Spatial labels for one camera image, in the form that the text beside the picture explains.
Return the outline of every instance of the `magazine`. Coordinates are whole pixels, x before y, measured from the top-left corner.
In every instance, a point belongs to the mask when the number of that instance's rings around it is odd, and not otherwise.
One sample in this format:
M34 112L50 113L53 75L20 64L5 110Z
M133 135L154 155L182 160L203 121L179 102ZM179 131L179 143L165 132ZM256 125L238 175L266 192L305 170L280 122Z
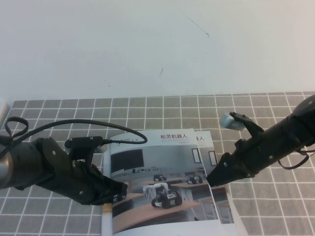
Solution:
M103 236L236 236L224 186L210 188L207 167L216 154L210 132L193 129L141 131L148 142L111 144L104 175L128 185L127 195L103 206ZM136 141L125 133L113 140Z

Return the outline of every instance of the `small robot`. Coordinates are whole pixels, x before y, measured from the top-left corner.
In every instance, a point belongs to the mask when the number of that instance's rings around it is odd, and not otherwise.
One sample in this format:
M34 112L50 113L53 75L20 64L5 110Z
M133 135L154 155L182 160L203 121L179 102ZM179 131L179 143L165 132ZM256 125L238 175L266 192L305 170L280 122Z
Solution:
M189 176L188 180L186 180L186 183L189 184L197 184L197 183L202 183L202 177L201 176Z
M177 191L171 191L165 188L158 192L156 197L152 199L151 205L153 207L162 207L164 209L169 209L171 207L179 206L183 203L181 195Z
M166 180L166 177L164 177L163 175L154 175L153 176L153 180L154 181L162 181L162 180Z

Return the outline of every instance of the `printed photo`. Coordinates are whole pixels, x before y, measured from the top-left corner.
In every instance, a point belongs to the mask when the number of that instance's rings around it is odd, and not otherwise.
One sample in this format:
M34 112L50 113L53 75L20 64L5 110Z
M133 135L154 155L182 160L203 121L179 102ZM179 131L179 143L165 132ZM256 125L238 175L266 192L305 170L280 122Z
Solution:
M113 203L114 233L142 226L218 219L201 155L192 143L149 146L111 155L111 178L128 194Z
M214 150L211 134L209 131L196 131L195 133L204 169L209 174L219 162ZM211 191L221 223L234 223L225 186L212 187Z

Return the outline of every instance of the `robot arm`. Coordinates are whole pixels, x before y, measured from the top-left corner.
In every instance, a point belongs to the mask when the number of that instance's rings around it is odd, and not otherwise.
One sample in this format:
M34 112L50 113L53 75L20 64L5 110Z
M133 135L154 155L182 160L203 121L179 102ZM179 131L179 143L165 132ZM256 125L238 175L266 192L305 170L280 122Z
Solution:
M155 197L155 190L157 188L161 188L164 187L165 192L168 192L168 185L167 183L156 183L153 185L145 185L143 186L143 194L146 197L147 195L149 195L148 197L150 198L150 195L152 195L152 197Z
M236 150L225 153L214 170L208 174L210 186L223 185L238 179L250 178L290 153L297 151L306 158L298 165L284 167L295 169L304 164L309 156L301 150L315 143L315 95L305 99L291 115L264 131L245 115L231 112L220 124L229 129L248 129L251 138L238 140Z
M83 205L103 205L112 203L114 195L126 195L127 184L112 180L92 164L95 151L108 143L141 144L147 138L141 133L113 124L93 120L57 121L36 130L27 132L28 122L22 118L9 118L26 125L26 129L11 136L11 131L5 124L8 136L0 136L0 189L15 187L23 190L32 185L38 185L47 190L69 197ZM65 142L69 154L63 151L52 138L39 138L30 143L22 140L29 136L65 123L92 123L123 129L143 138L143 141L114 141L102 137L72 138Z

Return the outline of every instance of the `tabletop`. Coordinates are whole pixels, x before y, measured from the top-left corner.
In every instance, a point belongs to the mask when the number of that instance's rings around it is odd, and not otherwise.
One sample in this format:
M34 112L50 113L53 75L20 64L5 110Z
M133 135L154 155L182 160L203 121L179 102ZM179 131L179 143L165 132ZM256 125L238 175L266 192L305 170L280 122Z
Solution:
M209 130L220 159L235 149L247 131L226 130L219 117L235 111L267 129L289 115L296 105L315 92L226 94L205 96L141 97L114 99L15 101L8 116L21 116L30 129L65 118L88 118L136 130L194 128ZM21 125L11 124L17 132ZM30 137L53 137L61 147L69 137L103 136L121 131L86 124L62 125ZM283 159L284 165L302 160L299 154ZM314 235L315 156L302 167L287 171L278 164L255 178L228 186L249 235ZM101 170L102 155L93 163ZM58 194L32 186L24 191L0 190L0 235L99 236L101 206L82 206Z
M112 207L116 207L122 203L125 203L125 202L130 201L130 200L135 199L135 198L140 198L140 197L143 197L143 194L141 194L141 193L127 193L127 195L124 199L122 199L119 202L113 203Z
M204 185L208 185L208 182L196 183L196 184L175 183L175 184L172 184L171 186L180 187L180 188L196 188L196 187L200 187L200 186L204 186Z
M180 178L180 177L176 177L176 178L168 178L166 180L162 180L162 181L145 181L143 182L143 184L147 184L147 185L153 185L156 183L167 183L167 182L177 182L177 181L181 181L181 180L186 180L187 178Z
M151 203L149 203L115 216L113 219L113 232L118 233L146 220L198 207L200 205L200 203L192 201L183 201L179 206L164 209L162 207L152 207Z

